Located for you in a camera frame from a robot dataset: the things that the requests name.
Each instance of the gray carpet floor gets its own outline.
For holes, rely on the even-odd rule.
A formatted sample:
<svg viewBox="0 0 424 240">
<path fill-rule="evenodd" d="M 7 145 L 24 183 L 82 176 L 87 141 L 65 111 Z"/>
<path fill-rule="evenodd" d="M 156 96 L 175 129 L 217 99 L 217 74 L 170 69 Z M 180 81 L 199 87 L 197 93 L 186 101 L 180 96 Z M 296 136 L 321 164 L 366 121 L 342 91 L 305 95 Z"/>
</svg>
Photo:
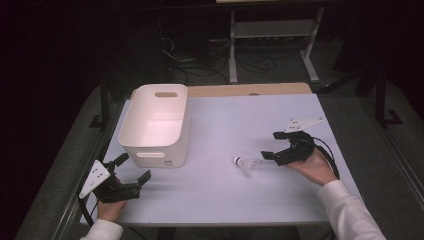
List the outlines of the gray carpet floor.
<svg viewBox="0 0 424 240">
<path fill-rule="evenodd" d="M 319 89 L 345 75 L 332 70 L 341 44 L 337 40 L 316 43 L 311 60 L 321 79 L 318 84 L 309 82 L 297 54 L 301 43 L 272 49 L 273 61 L 267 62 L 253 60 L 268 56 L 269 50 L 258 55 L 244 46 L 237 49 L 238 84 L 306 82 L 312 90 Z M 243 61 L 250 61 L 255 67 L 243 65 Z M 215 61 L 212 68 L 221 74 L 185 68 L 186 73 L 175 71 L 174 78 L 187 85 L 224 84 L 228 79 L 226 58 Z M 329 94 L 319 94 L 321 105 L 364 202 L 383 234 L 394 240 L 422 239 L 423 207 L 409 183 L 410 177 L 405 174 L 405 165 L 399 161 L 406 161 L 416 178 L 424 183 L 424 149 L 421 147 L 424 123 L 409 106 L 402 91 L 388 83 L 386 106 L 399 114 L 403 124 L 382 128 L 373 117 L 374 93 L 365 98 L 357 97 L 354 93 L 357 81 L 353 80 Z M 88 126 L 93 116 L 100 113 L 99 95 L 99 89 L 96 89 L 81 109 L 17 239 L 79 239 L 88 232 L 89 228 L 79 223 L 81 213 L 70 199 L 76 198 L 72 194 L 82 170 L 89 164 L 93 149 L 104 144 L 99 140 L 103 133 Z M 329 229 L 328 224 L 298 227 L 302 240 L 319 239 Z M 136 230 L 147 239 L 155 239 L 158 228 Z M 125 228 L 122 239 L 143 238 Z"/>
</svg>

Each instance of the table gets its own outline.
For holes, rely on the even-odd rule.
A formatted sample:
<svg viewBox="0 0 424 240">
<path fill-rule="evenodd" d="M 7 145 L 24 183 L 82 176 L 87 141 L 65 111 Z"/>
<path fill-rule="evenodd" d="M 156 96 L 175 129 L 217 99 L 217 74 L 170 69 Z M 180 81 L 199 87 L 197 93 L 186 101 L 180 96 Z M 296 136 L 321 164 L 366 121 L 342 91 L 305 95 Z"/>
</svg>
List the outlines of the table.
<svg viewBox="0 0 424 240">
<path fill-rule="evenodd" d="M 246 96 L 268 91 L 273 95 Z M 272 133 L 282 131 L 291 117 L 324 116 L 317 96 L 311 94 L 307 84 L 190 87 L 188 106 L 193 115 L 185 164 L 175 169 L 150 169 L 152 179 L 142 188 L 140 199 L 129 201 L 120 224 L 265 226 L 328 221 L 324 206 L 316 196 L 319 187 L 297 172 L 262 160 L 258 173 L 247 178 L 232 163 L 232 157 L 261 158 L 261 150 L 288 148 L 288 142 L 274 140 Z M 294 114 L 299 107 L 302 110 Z M 122 121 L 121 118 L 116 129 L 120 129 Z M 105 162 L 125 151 L 117 142 L 118 132 L 115 130 Z M 342 180 L 360 197 L 327 120 L 306 132 L 331 147 Z M 146 170 L 128 160 L 116 172 L 121 182 L 131 183 Z M 94 205 L 92 194 L 87 202 L 89 211 Z"/>
</svg>

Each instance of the forearm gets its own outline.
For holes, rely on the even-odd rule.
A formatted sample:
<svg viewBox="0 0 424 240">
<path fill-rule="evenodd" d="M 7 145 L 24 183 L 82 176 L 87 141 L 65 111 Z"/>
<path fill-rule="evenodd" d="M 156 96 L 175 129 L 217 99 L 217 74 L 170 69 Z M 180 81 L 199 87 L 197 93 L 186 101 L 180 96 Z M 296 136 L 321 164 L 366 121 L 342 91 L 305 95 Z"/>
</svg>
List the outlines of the forearm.
<svg viewBox="0 0 424 240">
<path fill-rule="evenodd" d="M 122 235 L 122 227 L 116 223 L 97 219 L 87 236 L 81 240 L 118 240 Z"/>
<path fill-rule="evenodd" d="M 366 206 L 349 192 L 342 181 L 336 180 L 324 185 L 318 196 L 340 240 L 385 239 Z"/>
</svg>

